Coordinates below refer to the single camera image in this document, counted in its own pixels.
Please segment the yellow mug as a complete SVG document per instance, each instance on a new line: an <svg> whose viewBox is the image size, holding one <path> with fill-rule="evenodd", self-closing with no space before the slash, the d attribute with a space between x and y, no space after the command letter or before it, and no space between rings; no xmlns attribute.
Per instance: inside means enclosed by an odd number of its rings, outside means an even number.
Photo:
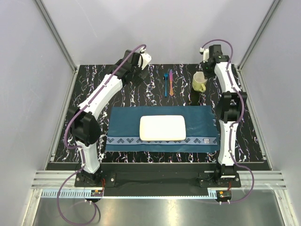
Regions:
<svg viewBox="0 0 301 226"><path fill-rule="evenodd" d="M196 72L193 75L192 88L197 92L204 93L206 91L206 83L208 79L203 72Z"/></svg>

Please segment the blue small fork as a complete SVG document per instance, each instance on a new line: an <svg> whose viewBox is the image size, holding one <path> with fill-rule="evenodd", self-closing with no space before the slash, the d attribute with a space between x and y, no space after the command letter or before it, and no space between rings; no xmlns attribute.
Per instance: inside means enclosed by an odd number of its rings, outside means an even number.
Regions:
<svg viewBox="0 0 301 226"><path fill-rule="evenodd" d="M167 79L168 79L168 73L164 73L164 80L165 80L165 94L164 96L167 97Z"/></svg>

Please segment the white rectangular plate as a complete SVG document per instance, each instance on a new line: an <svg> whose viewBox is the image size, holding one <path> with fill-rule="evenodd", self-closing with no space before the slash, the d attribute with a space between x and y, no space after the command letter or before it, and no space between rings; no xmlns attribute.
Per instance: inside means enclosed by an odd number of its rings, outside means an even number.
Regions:
<svg viewBox="0 0 301 226"><path fill-rule="evenodd" d="M140 119L142 141L182 141L186 138L185 119L181 115L151 115Z"/></svg>

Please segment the blue patterned cloth placemat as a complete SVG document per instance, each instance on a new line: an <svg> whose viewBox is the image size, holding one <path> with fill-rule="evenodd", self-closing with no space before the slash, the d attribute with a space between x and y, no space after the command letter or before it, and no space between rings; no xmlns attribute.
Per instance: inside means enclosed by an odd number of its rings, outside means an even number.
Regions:
<svg viewBox="0 0 301 226"><path fill-rule="evenodd" d="M140 119L155 115L182 116L186 138L183 141L142 141L139 136ZM112 108L105 147L108 152L214 153L219 149L216 121L210 106Z"/></svg>

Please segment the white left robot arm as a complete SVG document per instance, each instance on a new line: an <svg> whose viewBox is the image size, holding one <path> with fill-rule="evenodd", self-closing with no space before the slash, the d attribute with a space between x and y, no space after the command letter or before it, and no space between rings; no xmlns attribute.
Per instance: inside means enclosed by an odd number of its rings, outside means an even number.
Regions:
<svg viewBox="0 0 301 226"><path fill-rule="evenodd" d="M115 94L129 83L140 84L146 77L145 67L151 56L142 44L133 50L126 50L124 56L106 72L100 85L81 104L69 108L72 115L65 132L64 145L67 149L78 149L81 175L91 186L100 184L100 162L97 158L97 140L101 136L98 118Z"/></svg>

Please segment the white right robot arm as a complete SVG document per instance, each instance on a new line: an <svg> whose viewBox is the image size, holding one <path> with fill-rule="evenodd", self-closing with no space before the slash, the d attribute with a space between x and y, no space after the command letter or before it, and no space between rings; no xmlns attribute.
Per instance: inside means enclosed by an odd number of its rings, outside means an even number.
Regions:
<svg viewBox="0 0 301 226"><path fill-rule="evenodd" d="M218 186L228 186L236 181L236 133L245 111L247 93L239 88L231 69L231 56L223 54L221 45L201 47L200 53L204 75L207 78L215 75L222 90L215 110L221 128L221 143L213 181Z"/></svg>

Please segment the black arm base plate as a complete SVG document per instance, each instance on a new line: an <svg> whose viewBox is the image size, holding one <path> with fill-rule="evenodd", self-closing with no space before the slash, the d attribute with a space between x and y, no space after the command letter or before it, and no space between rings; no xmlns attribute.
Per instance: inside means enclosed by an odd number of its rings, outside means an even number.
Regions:
<svg viewBox="0 0 301 226"><path fill-rule="evenodd" d="M95 174L79 172L76 187L117 187L121 183L176 184L200 187L240 188L236 166L217 163L102 163Z"/></svg>

